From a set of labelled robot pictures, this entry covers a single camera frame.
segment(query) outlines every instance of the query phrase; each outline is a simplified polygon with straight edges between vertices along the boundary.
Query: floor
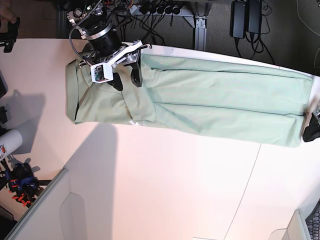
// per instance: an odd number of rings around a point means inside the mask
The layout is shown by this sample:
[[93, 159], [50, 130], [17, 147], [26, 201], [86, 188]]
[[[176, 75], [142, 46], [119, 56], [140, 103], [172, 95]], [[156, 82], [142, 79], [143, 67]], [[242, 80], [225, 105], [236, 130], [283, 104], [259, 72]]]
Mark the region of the floor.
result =
[[[314, 3], [315, 0], [306, 0], [305, 3]], [[229, 36], [231, 0], [219, 1], [222, 4], [213, 4], [207, 23], [207, 48], [208, 52], [238, 57], [234, 40]], [[314, 68], [315, 55], [320, 47], [320, 37], [312, 33], [298, 18], [297, 0], [267, 0], [272, 8], [268, 17], [271, 32], [263, 36], [275, 64], [278, 66], [299, 70], [314, 75], [319, 71]], [[56, 37], [56, 10], [54, 6], [45, 1], [37, 0], [12, 0], [12, 10], [21, 18], [19, 38], [55, 38]], [[320, 18], [320, 9], [315, 7], [307, 11], [306, 16]], [[164, 37], [168, 46], [192, 49], [193, 29], [180, 17], [173, 19], [166, 16], [156, 27]], [[310, 22], [317, 25], [319, 21]], [[262, 22], [262, 31], [266, 31], [266, 21]], [[127, 27], [127, 41], [134, 41], [145, 34], [144, 30], [137, 27]], [[250, 58], [253, 54], [251, 46], [245, 40], [239, 43], [243, 57]], [[271, 63], [266, 51], [256, 54], [256, 61]], [[317, 58], [316, 67], [320, 64]]]

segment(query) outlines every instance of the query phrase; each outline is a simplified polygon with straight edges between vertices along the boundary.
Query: cloth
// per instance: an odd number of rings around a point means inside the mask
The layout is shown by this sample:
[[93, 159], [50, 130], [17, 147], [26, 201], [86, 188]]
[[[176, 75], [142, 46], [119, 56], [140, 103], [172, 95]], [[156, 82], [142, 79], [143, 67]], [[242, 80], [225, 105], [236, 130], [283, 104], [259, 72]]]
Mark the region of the cloth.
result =
[[141, 56], [143, 85], [118, 65], [123, 91], [92, 83], [90, 68], [67, 66], [67, 116], [181, 130], [296, 147], [312, 79], [275, 68], [155, 55]]

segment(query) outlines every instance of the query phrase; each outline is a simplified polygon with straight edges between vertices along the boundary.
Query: white panel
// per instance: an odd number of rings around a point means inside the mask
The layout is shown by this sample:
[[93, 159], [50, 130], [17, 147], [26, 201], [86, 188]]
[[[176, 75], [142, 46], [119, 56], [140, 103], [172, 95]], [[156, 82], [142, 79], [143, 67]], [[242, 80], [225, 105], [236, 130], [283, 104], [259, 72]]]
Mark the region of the white panel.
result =
[[297, 148], [262, 145], [225, 240], [267, 240], [288, 227], [296, 209], [306, 219], [320, 198], [319, 146], [319, 140]]
[[259, 144], [117, 126], [113, 239], [222, 240]]
[[21, 219], [21, 226], [9, 240], [66, 240], [60, 221], [60, 207], [69, 195], [68, 173], [58, 179], [41, 201], [30, 209], [30, 214]]
[[60, 220], [64, 240], [88, 240], [84, 199], [70, 193], [60, 208]]
[[259, 145], [115, 127], [99, 125], [66, 164], [88, 239], [223, 239]]
[[294, 212], [287, 232], [290, 240], [311, 240], [306, 221], [301, 219], [298, 210]]
[[70, 191], [84, 200], [88, 240], [112, 239], [117, 139], [113, 126], [100, 124], [65, 165]]
[[287, 229], [273, 231], [268, 240], [289, 240]]

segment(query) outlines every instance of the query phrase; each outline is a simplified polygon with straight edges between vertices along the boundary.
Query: black power adapter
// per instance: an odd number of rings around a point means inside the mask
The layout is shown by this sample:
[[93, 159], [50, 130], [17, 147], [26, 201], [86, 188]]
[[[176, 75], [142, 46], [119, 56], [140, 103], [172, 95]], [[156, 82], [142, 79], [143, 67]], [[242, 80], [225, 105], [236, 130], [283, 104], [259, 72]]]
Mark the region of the black power adapter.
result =
[[245, 30], [251, 34], [261, 34], [262, 0], [246, 1]]
[[230, 36], [235, 39], [245, 38], [246, 3], [233, 1], [231, 4]]

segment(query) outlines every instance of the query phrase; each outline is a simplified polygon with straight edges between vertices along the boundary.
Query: wire bundle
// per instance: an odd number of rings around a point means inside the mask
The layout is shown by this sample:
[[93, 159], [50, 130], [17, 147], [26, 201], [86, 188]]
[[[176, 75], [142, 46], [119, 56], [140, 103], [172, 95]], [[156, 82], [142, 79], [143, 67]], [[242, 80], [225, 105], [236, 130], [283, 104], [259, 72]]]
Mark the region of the wire bundle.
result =
[[[147, 37], [151, 36], [151, 40], [153, 44], [158, 44], [156, 37], [158, 37], [161, 40], [161, 45], [166, 46], [166, 42], [164, 38], [157, 32], [155, 31], [156, 26], [164, 19], [165, 15], [167, 14], [165, 10], [169, 7], [174, 6], [175, 4], [172, 1], [163, 1], [163, 0], [155, 0], [152, 2], [152, 5], [150, 6], [150, 11], [148, 15], [143, 16], [142, 19], [139, 18], [139, 16], [135, 16], [134, 18], [134, 25], [132, 24], [131, 27], [135, 28], [137, 22], [139, 22], [140, 28], [144, 29], [146, 31], [145, 35], [141, 38], [142, 41], [145, 41]], [[158, 12], [161, 13], [161, 15], [154, 16], [153, 12]], [[151, 17], [151, 24], [148, 25], [148, 20]]]
[[[272, 13], [272, 8], [269, 6], [269, 4], [265, 0], [262, 0], [262, 2], [265, 4], [262, 7], [262, 9], [265, 11], [265, 13], [263, 13], [262, 16], [265, 18], [266, 25], [268, 27], [268, 31], [264, 32], [264, 33], [257, 34], [257, 36], [256, 36], [255, 33], [250, 33], [249, 37], [247, 35], [247, 32], [245, 33], [245, 39], [251, 44], [251, 48], [253, 50], [253, 54], [249, 59], [250, 60], [253, 59], [256, 54], [260, 54], [264, 50], [266, 50], [268, 55], [270, 56], [270, 58], [272, 60], [272, 64], [275, 65], [276, 63], [275, 63], [275, 60], [274, 60], [271, 52], [269, 51], [268, 47], [266, 46], [266, 44], [262, 40], [262, 36], [269, 34], [270, 31], [271, 31], [270, 25], [269, 25], [269, 22], [268, 22], [268, 16]], [[239, 56], [242, 58], [241, 53], [239, 51], [238, 45], [239, 45], [239, 38], [238, 39], [235, 38], [235, 48], [236, 48]]]

